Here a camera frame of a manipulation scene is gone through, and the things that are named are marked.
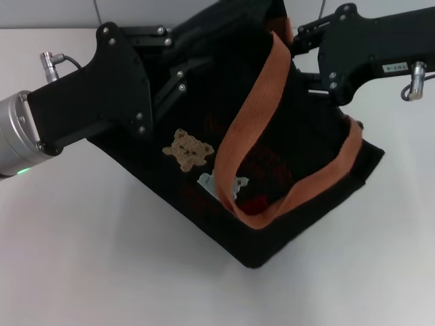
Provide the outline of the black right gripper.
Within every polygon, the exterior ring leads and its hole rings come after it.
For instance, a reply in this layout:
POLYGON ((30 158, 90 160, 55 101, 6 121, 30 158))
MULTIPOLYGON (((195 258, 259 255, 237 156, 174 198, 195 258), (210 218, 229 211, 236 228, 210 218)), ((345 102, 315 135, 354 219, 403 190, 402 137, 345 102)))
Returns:
POLYGON ((364 18, 353 3, 298 28, 292 56, 318 48, 319 73, 305 73, 311 96, 349 104, 373 79, 409 75, 407 99, 423 96, 426 73, 434 71, 434 8, 364 18))

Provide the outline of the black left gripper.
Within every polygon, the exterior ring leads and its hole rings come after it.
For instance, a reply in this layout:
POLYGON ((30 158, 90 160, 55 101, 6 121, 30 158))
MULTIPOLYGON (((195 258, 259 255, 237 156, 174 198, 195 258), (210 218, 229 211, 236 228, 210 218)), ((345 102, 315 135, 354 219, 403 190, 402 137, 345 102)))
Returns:
POLYGON ((62 149, 112 128, 148 139, 153 124, 157 126, 187 92, 187 68, 171 67, 152 79, 151 99, 147 73, 134 49, 171 47, 170 29, 119 28, 107 22, 97 29, 96 43, 86 66, 27 96, 44 149, 62 149))

